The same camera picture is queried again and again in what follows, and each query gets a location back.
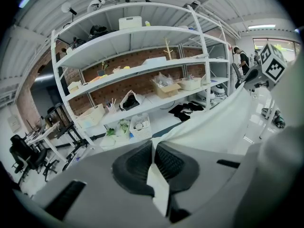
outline white bin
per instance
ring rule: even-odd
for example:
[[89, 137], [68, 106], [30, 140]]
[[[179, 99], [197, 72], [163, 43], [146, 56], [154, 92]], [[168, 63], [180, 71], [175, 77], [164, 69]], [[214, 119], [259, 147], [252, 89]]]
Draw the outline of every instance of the white bin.
[[96, 126], [103, 118], [105, 110], [103, 104], [92, 107], [76, 118], [76, 121], [82, 128]]
[[178, 83], [183, 90], [195, 90], [200, 88], [200, 81], [201, 78], [194, 78], [193, 80], [182, 78], [180, 80], [176, 80], [176, 83]]
[[[134, 127], [138, 123], [142, 123], [142, 122], [148, 122], [148, 124], [145, 127], [143, 127], [141, 130], [134, 129]], [[135, 115], [132, 117], [130, 124], [130, 132], [138, 140], [145, 140], [152, 138], [152, 130], [151, 130], [149, 116], [147, 113]]]

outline ceiling light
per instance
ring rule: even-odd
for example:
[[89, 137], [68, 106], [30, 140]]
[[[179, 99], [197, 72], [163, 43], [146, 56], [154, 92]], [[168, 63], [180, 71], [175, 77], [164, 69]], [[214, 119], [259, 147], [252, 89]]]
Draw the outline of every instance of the ceiling light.
[[252, 25], [248, 26], [249, 29], [261, 29], [261, 28], [274, 28], [276, 25]]
[[53, 74], [45, 75], [45, 76], [40, 76], [40, 77], [37, 77], [37, 78], [35, 79], [35, 82], [36, 82], [36, 81], [42, 81], [42, 80], [45, 80], [45, 79], [50, 79], [50, 78], [53, 78], [53, 77], [54, 77]]
[[29, 2], [30, 0], [22, 0], [19, 4], [19, 8], [24, 8], [24, 6]]

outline pen holder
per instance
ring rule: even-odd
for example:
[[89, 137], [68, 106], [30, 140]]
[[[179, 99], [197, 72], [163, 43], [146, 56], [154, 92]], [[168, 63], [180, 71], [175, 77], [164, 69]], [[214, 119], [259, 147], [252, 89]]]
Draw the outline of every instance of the pen holder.
[[106, 106], [110, 114], [116, 113], [115, 105], [112, 105], [111, 107]]

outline yellow object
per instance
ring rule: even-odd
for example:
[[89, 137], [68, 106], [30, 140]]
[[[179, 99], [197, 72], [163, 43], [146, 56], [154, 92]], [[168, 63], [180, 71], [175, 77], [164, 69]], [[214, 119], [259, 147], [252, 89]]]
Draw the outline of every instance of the yellow object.
[[89, 83], [94, 82], [94, 81], [96, 81], [96, 80], [98, 80], [98, 79], [101, 79], [101, 78], [103, 78], [103, 77], [105, 77], [105, 76], [108, 76], [108, 74], [105, 74], [105, 75], [102, 75], [102, 76], [98, 76], [98, 77], [92, 79]]
[[171, 52], [173, 51], [173, 50], [170, 50], [169, 49], [169, 43], [170, 43], [170, 41], [167, 41], [167, 38], [164, 38], [165, 39], [165, 42], [166, 42], [166, 48], [167, 48], [167, 50], [165, 51], [164, 50], [164, 52], [167, 52], [168, 53], [168, 55], [169, 55], [169, 59], [170, 60], [172, 60], [172, 57], [171, 57]]

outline white storage box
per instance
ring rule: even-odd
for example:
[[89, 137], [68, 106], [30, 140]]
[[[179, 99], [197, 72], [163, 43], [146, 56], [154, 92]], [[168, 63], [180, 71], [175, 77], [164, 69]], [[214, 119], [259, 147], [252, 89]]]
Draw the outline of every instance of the white storage box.
[[176, 80], [176, 83], [178, 83], [181, 86], [181, 89], [184, 90], [195, 90], [200, 88], [200, 81], [201, 78], [194, 78], [193, 80], [186, 80], [185, 78]]
[[[138, 123], [144, 123], [143, 124], [144, 126], [140, 130], [134, 129], [134, 127]], [[147, 113], [135, 115], [132, 117], [131, 124], [130, 124], [130, 132], [138, 140], [145, 140], [145, 139], [152, 138], [152, 130], [151, 130], [149, 116]]]
[[70, 92], [70, 93], [72, 93], [72, 92], [74, 92], [74, 91], [76, 91], [77, 89], [79, 89], [80, 87], [81, 87], [81, 82], [80, 81], [78, 81], [78, 82], [72, 82], [72, 83], [70, 83], [70, 85], [67, 87], [67, 89], [68, 89], [68, 91]]
[[149, 58], [146, 59], [142, 65], [146, 65], [146, 64], [155, 64], [155, 63], [164, 63], [166, 62], [167, 59], [166, 57], [155, 57], [155, 58]]
[[92, 107], [76, 118], [82, 128], [93, 127], [103, 118], [105, 110], [103, 104]]
[[119, 30], [124, 29], [124, 28], [128, 29], [128, 28], [143, 26], [142, 17], [140, 17], [140, 16], [120, 18], [118, 21], [119, 21]]

